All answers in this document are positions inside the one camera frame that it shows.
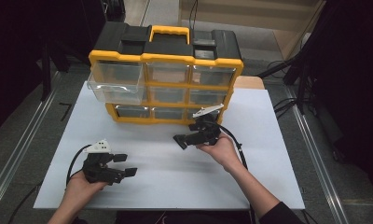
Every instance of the empty compartment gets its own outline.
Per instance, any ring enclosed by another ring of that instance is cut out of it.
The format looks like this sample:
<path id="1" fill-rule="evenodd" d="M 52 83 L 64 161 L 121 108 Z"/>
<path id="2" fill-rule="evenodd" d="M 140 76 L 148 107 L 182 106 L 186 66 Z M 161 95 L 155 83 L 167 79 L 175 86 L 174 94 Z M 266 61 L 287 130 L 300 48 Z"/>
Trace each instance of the empty compartment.
<path id="1" fill-rule="evenodd" d="M 139 105 L 145 94 L 143 67 L 139 63 L 96 63 L 88 88 L 101 102 Z"/>
<path id="2" fill-rule="evenodd" d="M 193 120 L 194 118 L 192 117 L 192 115 L 196 114 L 198 111 L 200 111 L 200 108 L 189 108 L 186 112 L 187 119 Z M 215 111 L 210 112 L 209 114 L 213 115 L 214 119 L 217 120 L 220 112 L 221 112 L 220 110 L 215 110 Z"/>
<path id="3" fill-rule="evenodd" d="M 184 108 L 153 107 L 155 119 L 183 119 Z"/>
<path id="4" fill-rule="evenodd" d="M 195 105 L 220 105 L 224 103 L 226 91 L 190 90 L 189 103 Z"/>
<path id="5" fill-rule="evenodd" d="M 182 63 L 147 63 L 148 80 L 187 83 L 189 65 Z"/>
<path id="6" fill-rule="evenodd" d="M 191 84 L 229 86 L 236 68 L 193 66 Z"/>
<path id="7" fill-rule="evenodd" d="M 122 118 L 149 118 L 149 107 L 137 105 L 116 105 L 117 115 Z"/>
<path id="8" fill-rule="evenodd" d="M 186 92 L 182 88 L 149 87 L 151 102 L 155 103 L 183 103 Z"/>

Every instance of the person's right hand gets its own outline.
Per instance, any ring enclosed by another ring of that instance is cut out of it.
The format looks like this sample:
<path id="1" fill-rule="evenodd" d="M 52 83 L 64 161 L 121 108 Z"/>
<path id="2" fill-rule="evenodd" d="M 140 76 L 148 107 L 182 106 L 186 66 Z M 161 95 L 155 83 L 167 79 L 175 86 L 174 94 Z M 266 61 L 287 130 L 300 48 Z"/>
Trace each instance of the person's right hand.
<path id="1" fill-rule="evenodd" d="M 237 156 L 232 139 L 224 133 L 219 134 L 218 141 L 214 146 L 199 144 L 196 145 L 196 148 L 211 155 L 227 172 L 232 165 L 242 164 Z"/>

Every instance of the person's left hand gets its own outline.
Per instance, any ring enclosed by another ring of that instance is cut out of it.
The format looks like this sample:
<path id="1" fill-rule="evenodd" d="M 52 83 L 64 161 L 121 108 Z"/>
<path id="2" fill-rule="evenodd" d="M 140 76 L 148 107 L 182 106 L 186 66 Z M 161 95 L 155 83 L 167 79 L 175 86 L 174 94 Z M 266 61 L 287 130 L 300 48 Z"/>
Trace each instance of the person's left hand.
<path id="1" fill-rule="evenodd" d="M 49 223 L 52 223 L 51 221 L 54 221 L 53 223 L 69 223 L 70 220 L 72 221 L 78 212 L 93 198 L 93 195 L 107 184 L 105 182 L 90 183 L 82 171 L 71 176 L 61 205 Z"/>

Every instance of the floor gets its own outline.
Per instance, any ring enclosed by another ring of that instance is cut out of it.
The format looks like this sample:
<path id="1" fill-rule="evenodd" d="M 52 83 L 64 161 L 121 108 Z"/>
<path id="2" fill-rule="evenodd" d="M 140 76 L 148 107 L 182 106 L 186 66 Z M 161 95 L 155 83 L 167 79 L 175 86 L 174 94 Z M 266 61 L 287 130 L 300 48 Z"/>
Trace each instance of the floor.
<path id="1" fill-rule="evenodd" d="M 174 23 L 176 13 L 161 16 L 161 12 L 169 11 L 174 2 L 177 1 L 125 0 L 125 22 L 130 25 Z M 163 3 L 167 4 L 167 8 L 160 7 Z M 235 31 L 246 65 L 245 76 L 255 76 L 265 71 L 271 62 L 282 60 L 270 30 L 207 22 L 197 22 L 195 26 L 200 30 L 214 28 Z M 54 90 L 46 102 L 40 104 L 41 86 L 37 87 L 0 129 L 0 176 L 9 176 L 9 181 L 0 183 L 0 189 L 3 189 L 0 190 L 0 223 L 7 223 L 18 204 L 44 178 L 72 112 L 72 109 L 67 112 L 68 106 L 75 103 L 81 86 L 88 78 L 90 69 L 86 65 L 72 58 L 70 61 L 72 66 L 68 73 L 57 73 L 52 66 Z M 284 86 L 279 78 L 282 76 L 280 71 L 264 79 L 274 105 L 292 96 L 297 89 L 297 85 Z M 279 119 L 279 125 L 306 211 L 317 223 L 373 223 L 373 188 L 366 174 L 352 164 L 333 159 L 331 146 L 319 120 L 308 109 L 305 111 L 303 119 L 307 121 L 312 138 L 302 132 L 300 127 L 303 124 L 298 122 L 299 114 L 294 108 Z M 32 118 L 37 118 L 35 126 L 30 122 Z M 311 142 L 318 152 L 318 159 L 314 148 L 311 149 L 311 144 L 308 144 Z M 9 159 L 18 157 L 20 160 L 10 161 L 17 167 L 15 172 L 5 173 L 4 167 L 10 166 L 7 164 Z M 326 179 L 320 175 L 323 170 L 327 174 Z M 328 197 L 328 183 L 333 187 L 329 195 L 338 196 L 340 207 L 334 208 L 333 198 Z M 49 220 L 53 211 L 33 209 L 35 197 L 36 192 L 19 209 L 13 223 L 46 223 Z M 343 209 L 340 215 L 334 211 L 337 208 Z M 305 220 L 300 211 L 295 212 Z M 84 210 L 80 217 L 89 223 L 113 223 L 115 214 L 115 211 Z"/>

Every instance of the storage organizer box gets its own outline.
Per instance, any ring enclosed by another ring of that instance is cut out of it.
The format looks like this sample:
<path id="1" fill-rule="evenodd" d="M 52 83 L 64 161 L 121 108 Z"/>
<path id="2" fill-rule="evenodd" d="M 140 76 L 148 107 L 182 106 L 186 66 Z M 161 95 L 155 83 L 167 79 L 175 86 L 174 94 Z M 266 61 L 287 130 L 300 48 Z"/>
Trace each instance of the storage organizer box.
<path id="1" fill-rule="evenodd" d="M 243 63 L 231 31 L 129 26 L 108 21 L 90 53 L 88 87 L 116 122 L 194 122 L 202 107 L 218 123 Z"/>

